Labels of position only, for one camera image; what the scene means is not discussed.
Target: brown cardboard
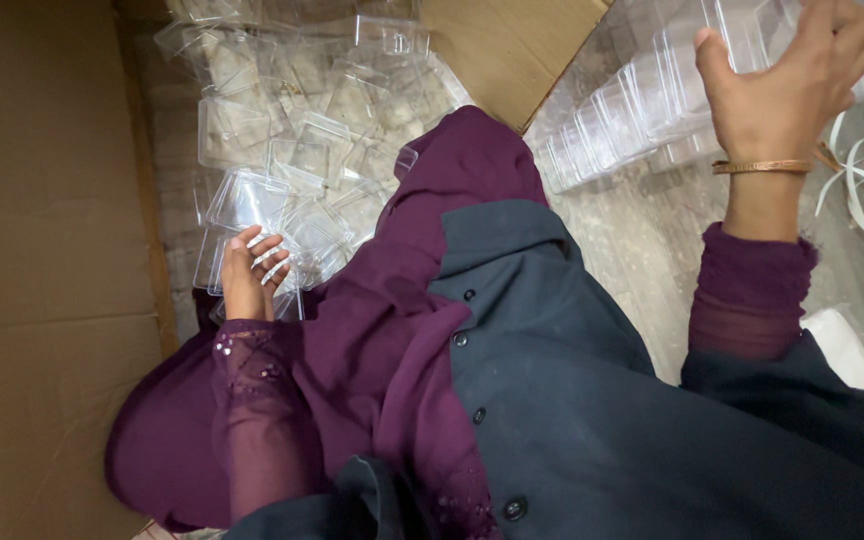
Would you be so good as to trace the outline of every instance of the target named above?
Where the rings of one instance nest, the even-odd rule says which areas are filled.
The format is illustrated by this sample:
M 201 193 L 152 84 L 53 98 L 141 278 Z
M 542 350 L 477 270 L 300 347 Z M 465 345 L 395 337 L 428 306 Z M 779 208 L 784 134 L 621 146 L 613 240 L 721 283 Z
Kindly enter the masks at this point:
M 524 134 L 612 0 L 426 0 L 422 22 L 476 105 Z
M 0 1 L 0 539 L 124 540 L 118 408 L 162 359 L 108 2 Z

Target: hand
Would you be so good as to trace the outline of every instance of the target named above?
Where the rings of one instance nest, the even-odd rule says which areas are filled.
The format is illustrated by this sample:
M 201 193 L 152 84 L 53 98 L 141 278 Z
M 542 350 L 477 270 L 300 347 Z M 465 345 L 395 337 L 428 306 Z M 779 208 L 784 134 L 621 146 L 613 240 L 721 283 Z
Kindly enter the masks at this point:
M 264 285 L 262 279 L 289 257 L 289 251 L 276 251 L 255 264 L 258 257 L 282 243 L 282 236 L 274 234 L 247 248 L 249 242 L 261 232 L 261 226 L 253 225 L 225 244 L 222 294 L 225 297 L 225 318 L 228 320 L 257 319 L 271 322 L 276 318 L 272 297 L 289 275 L 289 265 L 283 264 Z
M 735 164 L 811 161 L 829 120 L 852 106 L 864 74 L 864 6 L 853 0 L 803 0 L 798 30 L 769 69 L 738 75 L 722 37 L 695 34 L 695 61 L 715 135 Z M 745 240 L 794 242 L 805 175 L 732 175 L 722 230 Z
M 798 30 L 769 69 L 738 75 L 725 41 L 695 35 L 719 144 L 736 164 L 811 160 L 830 119 L 852 106 L 864 74 L 864 6 L 853 0 L 802 0 Z

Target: bracelet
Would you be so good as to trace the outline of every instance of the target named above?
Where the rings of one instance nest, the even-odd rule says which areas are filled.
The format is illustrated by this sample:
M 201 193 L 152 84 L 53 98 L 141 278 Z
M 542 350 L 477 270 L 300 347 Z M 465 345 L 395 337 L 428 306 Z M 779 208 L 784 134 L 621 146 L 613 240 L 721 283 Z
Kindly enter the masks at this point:
M 741 174 L 753 172 L 805 174 L 815 168 L 811 161 L 786 159 L 784 161 L 759 161 L 757 163 L 730 163 L 715 161 L 712 174 Z

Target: woman's right hand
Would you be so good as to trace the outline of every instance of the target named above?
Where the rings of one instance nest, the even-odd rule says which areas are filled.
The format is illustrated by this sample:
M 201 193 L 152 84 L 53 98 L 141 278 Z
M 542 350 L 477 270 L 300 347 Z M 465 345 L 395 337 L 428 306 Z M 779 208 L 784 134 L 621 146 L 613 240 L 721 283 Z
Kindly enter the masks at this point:
M 854 0 L 803 0 L 798 30 L 769 69 L 738 75 L 725 41 L 695 35 L 719 144 L 734 164 L 811 160 L 826 124 L 855 100 L 864 74 L 864 6 Z
M 856 99 L 864 74 L 864 6 L 853 0 L 803 0 L 798 30 L 769 69 L 738 75 L 722 37 L 695 35 L 695 59 L 705 83 L 719 144 L 734 164 L 801 160 L 833 117 Z M 806 175 L 732 175 L 722 231 L 745 240 L 794 242 L 799 194 Z

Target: sheer purple sleeve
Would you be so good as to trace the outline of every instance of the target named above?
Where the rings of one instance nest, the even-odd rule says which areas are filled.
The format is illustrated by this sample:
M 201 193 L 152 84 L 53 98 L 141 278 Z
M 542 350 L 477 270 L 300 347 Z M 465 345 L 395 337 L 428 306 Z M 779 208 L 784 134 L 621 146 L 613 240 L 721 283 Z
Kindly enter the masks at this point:
M 213 423 L 216 456 L 228 473 L 232 522 L 324 487 L 322 446 L 276 324 L 227 321 L 216 334 Z
M 799 338 L 818 251 L 798 242 L 729 236 L 722 223 L 702 235 L 705 250 L 688 326 L 689 350 L 774 361 Z

